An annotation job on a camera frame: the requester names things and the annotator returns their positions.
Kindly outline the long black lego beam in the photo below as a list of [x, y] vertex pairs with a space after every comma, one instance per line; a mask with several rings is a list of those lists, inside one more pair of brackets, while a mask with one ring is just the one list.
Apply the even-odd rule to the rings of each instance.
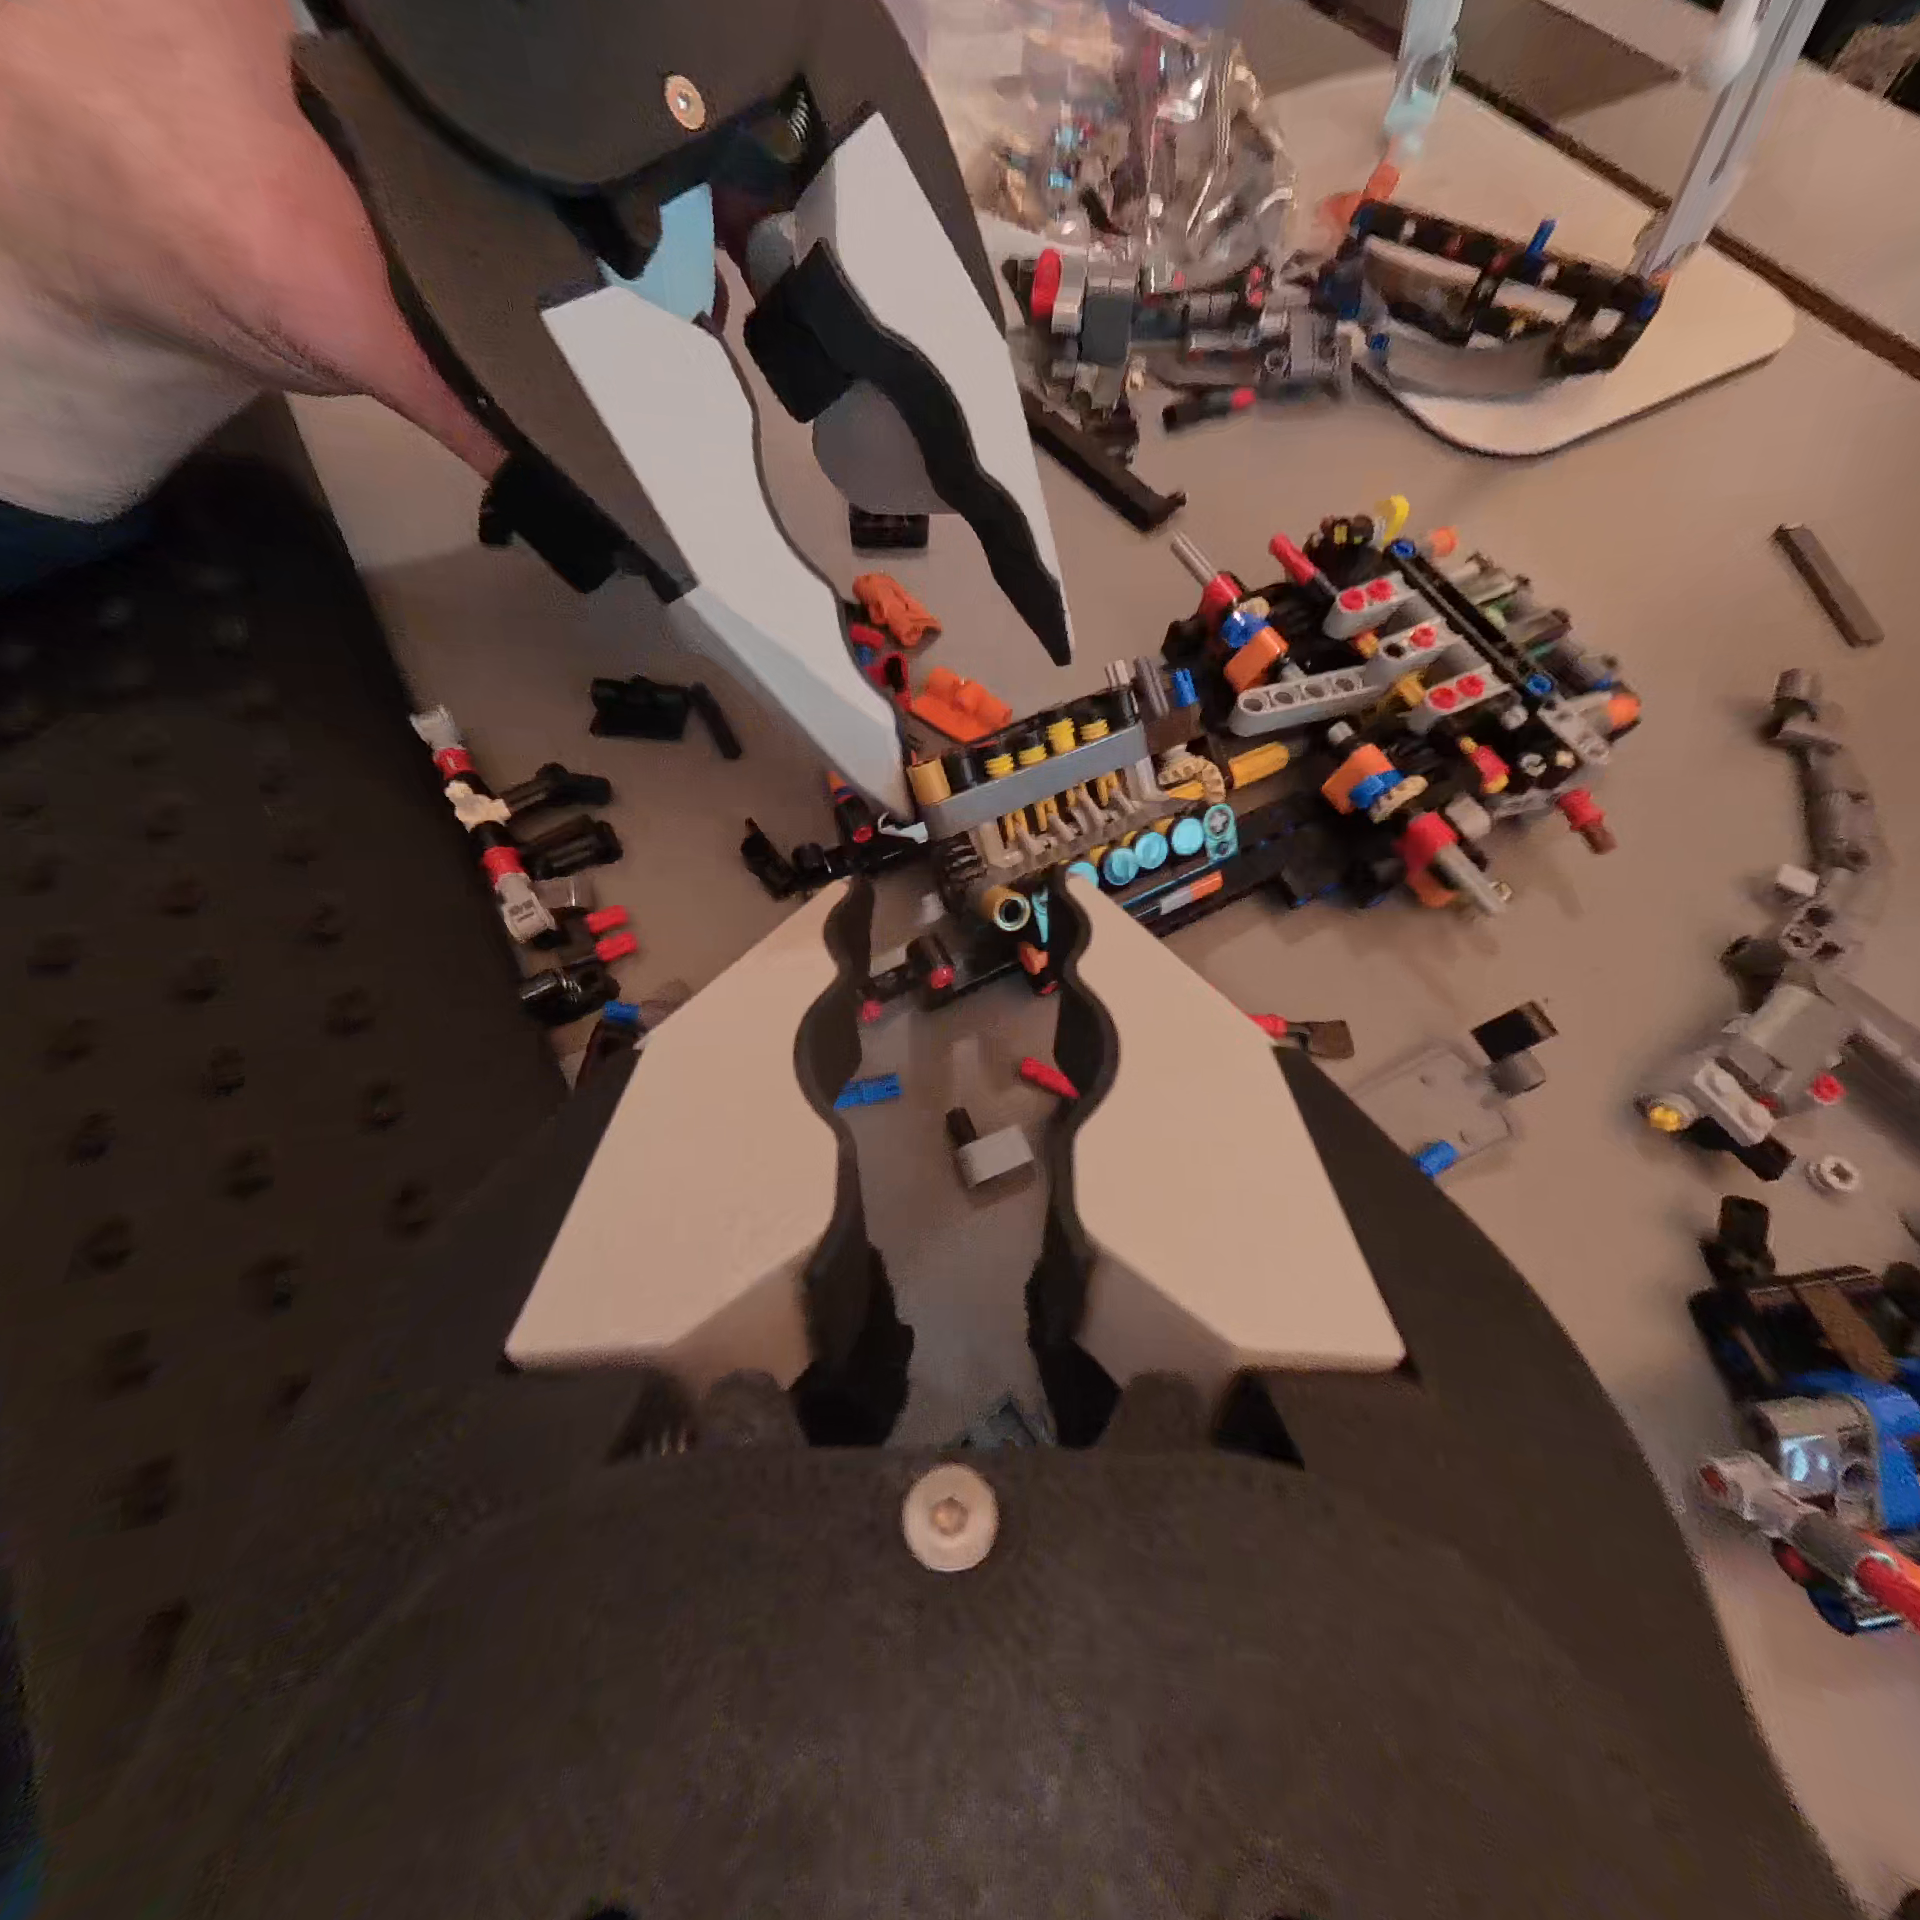
[[1161, 534], [1185, 512], [1186, 492], [1151, 488], [1124, 459], [1043, 396], [1021, 392], [1021, 408], [1028, 440], [1141, 535]]

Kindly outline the small grey lego block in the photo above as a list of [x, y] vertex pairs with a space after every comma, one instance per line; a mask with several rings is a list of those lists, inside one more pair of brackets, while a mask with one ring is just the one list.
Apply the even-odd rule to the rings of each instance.
[[953, 1107], [944, 1116], [944, 1135], [956, 1177], [969, 1194], [1007, 1184], [1035, 1166], [1033, 1144], [1018, 1122], [984, 1132], [971, 1112]]

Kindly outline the blue lego suspension assembly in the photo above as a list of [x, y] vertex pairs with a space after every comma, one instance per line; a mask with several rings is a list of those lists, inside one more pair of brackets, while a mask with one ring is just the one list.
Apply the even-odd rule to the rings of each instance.
[[1743, 1446], [1696, 1463], [1700, 1499], [1762, 1539], [1843, 1636], [1915, 1630], [1917, 1406], [1905, 1380], [1793, 1377], [1738, 1415]]

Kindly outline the clear bags of lego parts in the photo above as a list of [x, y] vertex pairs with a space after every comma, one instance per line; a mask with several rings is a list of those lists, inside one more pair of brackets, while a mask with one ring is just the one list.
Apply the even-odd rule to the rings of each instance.
[[1299, 169], [1240, 39], [1178, 4], [940, 3], [901, 22], [979, 219], [1211, 289], [1297, 251]]

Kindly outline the grey lego gearbox assembly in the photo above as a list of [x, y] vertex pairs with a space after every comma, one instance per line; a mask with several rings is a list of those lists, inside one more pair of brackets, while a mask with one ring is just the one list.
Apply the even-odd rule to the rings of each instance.
[[1353, 335], [1313, 294], [1304, 256], [1264, 251], [1218, 279], [1068, 248], [1000, 266], [1040, 392], [1128, 438], [1161, 393], [1168, 435], [1267, 403], [1353, 396]]

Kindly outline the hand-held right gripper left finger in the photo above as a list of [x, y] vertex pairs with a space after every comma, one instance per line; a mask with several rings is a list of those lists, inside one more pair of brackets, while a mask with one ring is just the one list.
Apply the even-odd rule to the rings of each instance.
[[637, 1048], [506, 1343], [523, 1374], [772, 1378], [826, 1448], [879, 1448], [914, 1332], [836, 1098], [863, 1067], [874, 884], [836, 880]]

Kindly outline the black perforated panel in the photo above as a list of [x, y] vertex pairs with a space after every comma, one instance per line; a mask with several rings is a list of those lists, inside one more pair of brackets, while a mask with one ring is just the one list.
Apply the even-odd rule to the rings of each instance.
[[111, 1772], [284, 1428], [560, 1107], [292, 426], [5, 602], [5, 1566]]

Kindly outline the row of black lego connectors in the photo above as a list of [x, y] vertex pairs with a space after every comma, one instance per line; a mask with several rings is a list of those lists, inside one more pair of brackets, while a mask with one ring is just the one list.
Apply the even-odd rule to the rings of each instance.
[[611, 782], [549, 762], [498, 787], [445, 707], [419, 710], [410, 726], [522, 963], [520, 1009], [551, 1034], [601, 1016], [641, 951], [633, 914], [594, 890], [594, 876], [621, 857], [601, 816]]

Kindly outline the large black lego frame assembly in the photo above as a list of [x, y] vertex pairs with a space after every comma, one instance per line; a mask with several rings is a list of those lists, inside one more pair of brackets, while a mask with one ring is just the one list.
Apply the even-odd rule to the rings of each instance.
[[1665, 286], [1561, 251], [1554, 223], [1485, 232], [1397, 199], [1360, 199], [1323, 278], [1323, 297], [1360, 326], [1381, 369], [1488, 393], [1618, 369], [1665, 304]]

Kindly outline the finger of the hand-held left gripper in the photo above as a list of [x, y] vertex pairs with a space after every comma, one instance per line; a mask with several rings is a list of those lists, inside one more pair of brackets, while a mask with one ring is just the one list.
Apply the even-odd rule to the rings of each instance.
[[545, 328], [679, 554], [683, 638], [871, 806], [911, 816], [897, 711], [857, 670], [840, 592], [780, 521], [724, 342], [621, 286], [549, 307]]
[[948, 515], [1056, 665], [1073, 618], [1001, 297], [980, 289], [880, 113], [749, 244], [765, 386], [852, 510]]

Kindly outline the grey lego engine block assembly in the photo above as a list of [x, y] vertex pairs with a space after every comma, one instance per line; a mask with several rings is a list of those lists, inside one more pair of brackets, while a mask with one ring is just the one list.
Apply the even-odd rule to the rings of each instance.
[[1144, 694], [1112, 686], [908, 767], [932, 902], [903, 972], [925, 1003], [1001, 976], [1049, 995], [1051, 891], [1071, 876], [1161, 939], [1243, 898], [1333, 896], [1336, 849], [1289, 748], [1202, 729], [1195, 707], [1151, 711]]

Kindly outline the person's left hand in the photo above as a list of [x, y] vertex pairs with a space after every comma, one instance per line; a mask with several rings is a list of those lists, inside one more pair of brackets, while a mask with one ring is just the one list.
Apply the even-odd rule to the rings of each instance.
[[285, 4], [5, 4], [5, 266], [244, 392], [380, 401], [491, 476], [297, 105], [292, 35]]

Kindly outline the black lego connector block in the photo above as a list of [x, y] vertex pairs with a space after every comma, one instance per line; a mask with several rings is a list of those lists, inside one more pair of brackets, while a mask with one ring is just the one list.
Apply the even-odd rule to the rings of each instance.
[[667, 684], [643, 675], [592, 679], [591, 699], [592, 736], [681, 743], [688, 726], [700, 722], [723, 762], [744, 760], [724, 710], [703, 681]]

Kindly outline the orange lego connector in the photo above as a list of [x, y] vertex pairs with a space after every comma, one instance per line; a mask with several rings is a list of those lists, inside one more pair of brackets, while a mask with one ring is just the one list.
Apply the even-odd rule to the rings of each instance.
[[852, 579], [855, 625], [913, 654], [944, 633], [944, 625], [897, 576], [871, 570]]

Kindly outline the multicoloured lego chassis assembly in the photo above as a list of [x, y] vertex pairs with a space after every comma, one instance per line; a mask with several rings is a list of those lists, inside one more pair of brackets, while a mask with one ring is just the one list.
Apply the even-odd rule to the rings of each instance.
[[1273, 535], [1267, 584], [1186, 534], [1168, 554], [1195, 606], [1139, 665], [1139, 702], [1168, 729], [1161, 784], [1211, 838], [1175, 856], [1199, 879], [1144, 891], [1144, 921], [1178, 928], [1249, 896], [1496, 919], [1517, 832], [1561, 825], [1617, 854], [1597, 782], [1641, 696], [1529, 579], [1450, 528], [1413, 535], [1402, 497], [1304, 544]]

